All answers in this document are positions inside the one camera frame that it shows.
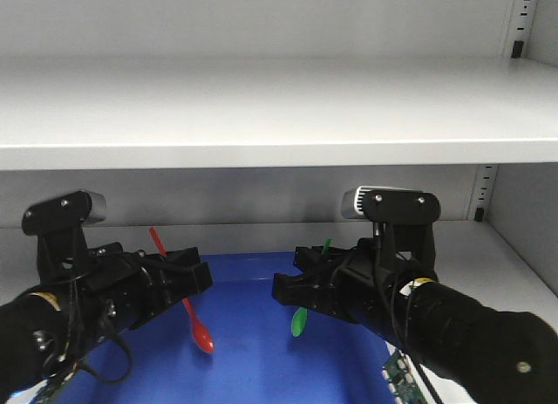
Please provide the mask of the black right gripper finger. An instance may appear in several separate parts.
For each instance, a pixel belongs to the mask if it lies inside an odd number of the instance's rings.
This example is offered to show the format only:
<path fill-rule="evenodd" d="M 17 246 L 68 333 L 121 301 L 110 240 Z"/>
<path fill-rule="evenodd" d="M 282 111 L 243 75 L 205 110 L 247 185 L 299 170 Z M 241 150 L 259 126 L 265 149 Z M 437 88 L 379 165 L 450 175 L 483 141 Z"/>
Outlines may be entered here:
<path fill-rule="evenodd" d="M 343 256 L 349 253 L 347 249 L 329 247 L 323 255 L 324 245 L 303 247 L 297 246 L 294 255 L 294 266 L 301 272 L 319 271 L 336 266 Z"/>
<path fill-rule="evenodd" d="M 349 320 L 339 301 L 337 287 L 329 281 L 275 273 L 272 298 L 281 305 L 298 306 L 342 321 Z"/>

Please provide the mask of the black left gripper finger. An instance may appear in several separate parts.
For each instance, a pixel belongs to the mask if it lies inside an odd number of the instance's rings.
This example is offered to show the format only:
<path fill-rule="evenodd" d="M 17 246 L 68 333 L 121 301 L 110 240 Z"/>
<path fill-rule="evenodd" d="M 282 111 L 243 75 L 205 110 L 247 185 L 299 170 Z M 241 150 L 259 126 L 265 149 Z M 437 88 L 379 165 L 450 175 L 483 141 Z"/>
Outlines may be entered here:
<path fill-rule="evenodd" d="M 168 269 L 193 269 L 201 264 L 201 258 L 196 247 L 189 247 L 168 251 L 163 264 Z"/>
<path fill-rule="evenodd" d="M 192 265 L 162 264 L 163 310 L 171 308 L 184 298 L 203 293 L 213 285 L 208 262 Z"/>

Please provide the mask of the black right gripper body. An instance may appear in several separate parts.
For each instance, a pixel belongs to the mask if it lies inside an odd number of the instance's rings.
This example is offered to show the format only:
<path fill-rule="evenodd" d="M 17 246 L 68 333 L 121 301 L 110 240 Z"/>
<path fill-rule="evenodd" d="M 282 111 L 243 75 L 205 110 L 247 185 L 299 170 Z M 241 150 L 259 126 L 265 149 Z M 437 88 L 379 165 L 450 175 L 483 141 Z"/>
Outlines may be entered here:
<path fill-rule="evenodd" d="M 336 257 L 330 315 L 371 330 L 401 330 L 411 290 L 437 283 L 432 223 L 374 222 Z"/>

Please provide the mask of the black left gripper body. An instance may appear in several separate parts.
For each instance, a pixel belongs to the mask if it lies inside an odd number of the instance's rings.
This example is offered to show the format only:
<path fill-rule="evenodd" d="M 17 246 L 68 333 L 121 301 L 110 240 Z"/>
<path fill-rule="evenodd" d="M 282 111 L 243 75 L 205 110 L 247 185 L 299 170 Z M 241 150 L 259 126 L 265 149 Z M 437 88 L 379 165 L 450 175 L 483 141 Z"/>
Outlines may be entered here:
<path fill-rule="evenodd" d="M 120 243 L 90 249 L 81 223 L 37 228 L 37 331 L 99 334 L 136 329 L 174 305 L 174 276 L 160 255 Z"/>

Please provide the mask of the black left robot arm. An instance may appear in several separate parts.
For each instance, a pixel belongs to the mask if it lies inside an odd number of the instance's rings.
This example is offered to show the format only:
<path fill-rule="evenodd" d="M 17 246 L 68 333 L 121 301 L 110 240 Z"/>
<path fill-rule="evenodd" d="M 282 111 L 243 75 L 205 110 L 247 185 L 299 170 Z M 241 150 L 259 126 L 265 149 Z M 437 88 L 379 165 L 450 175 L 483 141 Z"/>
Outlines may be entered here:
<path fill-rule="evenodd" d="M 195 247 L 161 254 L 126 252 L 120 243 L 88 251 L 92 267 L 81 275 L 42 282 L 1 307 L 1 400 L 41 381 L 58 386 L 85 370 L 86 355 L 111 340 L 126 357 L 122 339 L 213 283 Z"/>

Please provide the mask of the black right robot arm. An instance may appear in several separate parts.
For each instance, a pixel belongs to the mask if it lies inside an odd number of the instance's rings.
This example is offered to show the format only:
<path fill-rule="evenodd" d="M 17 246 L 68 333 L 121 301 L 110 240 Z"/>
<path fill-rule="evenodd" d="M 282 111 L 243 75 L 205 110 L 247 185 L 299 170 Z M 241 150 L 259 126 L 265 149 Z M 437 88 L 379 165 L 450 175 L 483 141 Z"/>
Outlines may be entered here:
<path fill-rule="evenodd" d="M 390 347 L 459 403 L 557 400 L 557 298 L 475 221 L 179 225 L 211 282 L 194 296 L 216 349 L 163 348 L 193 403 L 392 403 Z"/>

